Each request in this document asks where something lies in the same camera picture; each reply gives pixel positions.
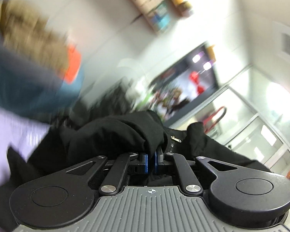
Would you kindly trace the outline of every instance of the zipper pull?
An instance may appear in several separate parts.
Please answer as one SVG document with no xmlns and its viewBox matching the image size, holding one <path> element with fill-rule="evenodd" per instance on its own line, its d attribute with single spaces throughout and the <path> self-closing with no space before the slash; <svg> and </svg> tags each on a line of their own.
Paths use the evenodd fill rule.
<svg viewBox="0 0 290 232">
<path fill-rule="evenodd" d="M 181 143 L 181 142 L 182 142 L 180 139 L 178 139 L 178 138 L 175 138 L 174 136 L 171 136 L 171 139 L 173 139 L 173 140 L 175 140 L 175 141 L 177 141 L 177 142 L 179 142 L 179 143 Z"/>
</svg>

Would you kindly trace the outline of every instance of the red object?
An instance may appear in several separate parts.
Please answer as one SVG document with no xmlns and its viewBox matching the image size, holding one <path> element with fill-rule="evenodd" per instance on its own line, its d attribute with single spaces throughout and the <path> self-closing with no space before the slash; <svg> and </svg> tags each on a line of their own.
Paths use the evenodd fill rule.
<svg viewBox="0 0 290 232">
<path fill-rule="evenodd" d="M 81 54 L 73 45 L 68 45 L 69 68 L 65 74 L 64 81 L 71 84 L 79 71 L 81 65 Z"/>
<path fill-rule="evenodd" d="M 206 127 L 207 123 L 213 119 L 214 116 L 216 116 L 221 110 L 223 110 L 222 115 L 210 126 Z M 225 106 L 220 107 L 217 111 L 215 111 L 213 114 L 211 114 L 209 117 L 207 117 L 205 120 L 203 120 L 203 125 L 204 125 L 204 133 L 207 134 L 210 130 L 214 128 L 215 125 L 217 125 L 220 120 L 225 116 L 227 113 L 227 108 Z"/>
<path fill-rule="evenodd" d="M 202 94 L 203 92 L 205 91 L 204 87 L 202 85 L 198 85 L 198 88 L 197 88 L 197 92 L 198 94 Z"/>
<path fill-rule="evenodd" d="M 200 81 L 199 81 L 199 73 L 197 73 L 196 71 L 191 72 L 190 75 L 189 75 L 189 78 L 196 85 L 198 85 L 200 83 Z"/>
</svg>

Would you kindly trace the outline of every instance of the shelf item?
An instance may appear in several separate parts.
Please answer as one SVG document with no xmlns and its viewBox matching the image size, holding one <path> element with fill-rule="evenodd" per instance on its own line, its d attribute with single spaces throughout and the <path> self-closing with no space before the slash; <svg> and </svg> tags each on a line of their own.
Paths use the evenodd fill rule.
<svg viewBox="0 0 290 232">
<path fill-rule="evenodd" d="M 156 33 L 166 31 L 170 16 L 164 0 L 132 0 Z"/>
<path fill-rule="evenodd" d="M 183 17 L 190 17 L 193 15 L 193 8 L 192 5 L 186 1 L 186 0 L 171 0 L 180 13 L 181 16 Z"/>
</svg>

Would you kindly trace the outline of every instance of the black circular disc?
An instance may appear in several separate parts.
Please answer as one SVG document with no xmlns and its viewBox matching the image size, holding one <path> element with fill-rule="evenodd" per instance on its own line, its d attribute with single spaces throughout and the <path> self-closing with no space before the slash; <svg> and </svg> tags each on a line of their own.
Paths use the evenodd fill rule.
<svg viewBox="0 0 290 232">
<path fill-rule="evenodd" d="M 31 199 L 41 207 L 53 207 L 63 203 L 68 197 L 68 192 L 62 187 L 41 187 L 33 192 Z"/>
<path fill-rule="evenodd" d="M 244 194 L 261 195 L 269 193 L 273 184 L 263 179 L 245 179 L 236 183 L 237 190 Z"/>
</svg>

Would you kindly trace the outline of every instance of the metal pivot screw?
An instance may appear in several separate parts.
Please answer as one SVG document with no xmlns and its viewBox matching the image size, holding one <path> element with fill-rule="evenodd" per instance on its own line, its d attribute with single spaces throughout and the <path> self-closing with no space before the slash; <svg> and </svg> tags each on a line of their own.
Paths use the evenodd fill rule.
<svg viewBox="0 0 290 232">
<path fill-rule="evenodd" d="M 199 192 L 199 191 L 201 190 L 201 187 L 198 186 L 198 185 L 188 185 L 188 186 L 186 187 L 186 190 L 187 190 L 188 192 L 195 193 L 195 192 Z"/>
<path fill-rule="evenodd" d="M 101 187 L 101 191 L 104 193 L 113 193 L 116 190 L 116 187 L 112 185 L 105 185 Z"/>
</svg>

